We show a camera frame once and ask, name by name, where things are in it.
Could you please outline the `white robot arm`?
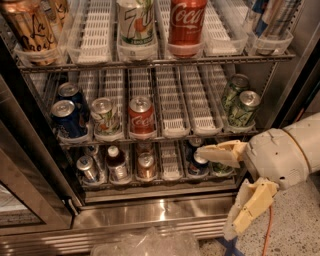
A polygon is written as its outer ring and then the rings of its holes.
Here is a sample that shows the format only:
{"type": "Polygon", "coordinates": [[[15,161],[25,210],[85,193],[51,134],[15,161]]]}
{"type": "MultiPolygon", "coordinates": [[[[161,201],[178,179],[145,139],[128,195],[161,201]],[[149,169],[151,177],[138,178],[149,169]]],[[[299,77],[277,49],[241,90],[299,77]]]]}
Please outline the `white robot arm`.
{"type": "Polygon", "coordinates": [[[242,234],[273,203],[280,190],[306,181],[320,170],[320,113],[285,128],[272,128],[247,142],[231,140],[197,149],[205,160],[238,168],[244,165],[253,182],[244,181],[223,228],[224,238],[242,234]]]}

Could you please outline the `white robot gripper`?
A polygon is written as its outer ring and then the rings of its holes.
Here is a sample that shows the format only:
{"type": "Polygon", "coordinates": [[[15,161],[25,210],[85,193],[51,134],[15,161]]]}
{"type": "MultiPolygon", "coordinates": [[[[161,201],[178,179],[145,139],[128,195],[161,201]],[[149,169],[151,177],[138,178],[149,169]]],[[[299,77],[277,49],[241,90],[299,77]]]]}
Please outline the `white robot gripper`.
{"type": "Polygon", "coordinates": [[[201,158],[239,168],[244,163],[254,179],[245,179],[231,207],[223,234],[232,240],[242,234],[254,219],[264,213],[273,203],[273,197],[304,182],[309,174],[307,160],[294,139],[284,130],[270,129],[253,136],[248,143],[230,140],[199,147],[201,158]]]}

